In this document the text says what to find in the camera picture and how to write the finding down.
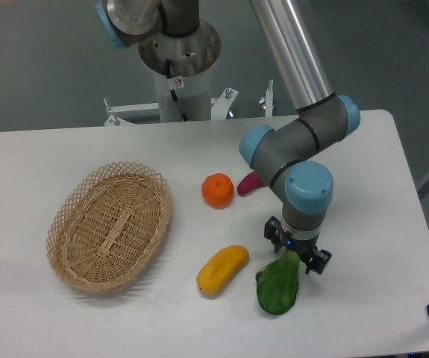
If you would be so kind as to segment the grey robot arm, blue caps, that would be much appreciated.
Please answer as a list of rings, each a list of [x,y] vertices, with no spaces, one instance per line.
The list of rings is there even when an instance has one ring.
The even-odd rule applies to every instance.
[[[360,111],[348,96],[332,90],[295,2],[253,1],[251,7],[298,118],[277,130],[251,129],[239,152],[283,205],[281,218],[267,221],[265,237],[276,249],[297,253],[307,271],[322,273],[331,254],[316,243],[334,180],[313,157],[353,133]],[[158,82],[162,122],[212,119],[210,88],[194,80],[218,60],[221,40],[200,18],[197,1],[100,1],[95,10],[115,47],[138,45]]]

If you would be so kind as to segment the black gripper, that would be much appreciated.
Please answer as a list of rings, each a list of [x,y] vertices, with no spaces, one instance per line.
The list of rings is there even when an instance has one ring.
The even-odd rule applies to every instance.
[[[282,247],[297,253],[301,261],[307,263],[305,274],[309,274],[312,271],[322,274],[331,260],[332,253],[330,251],[319,250],[317,247],[319,234],[319,227],[313,230],[298,230],[294,228],[283,230],[281,221],[274,216],[271,216],[264,224],[263,232],[264,238],[272,243],[275,254]]]

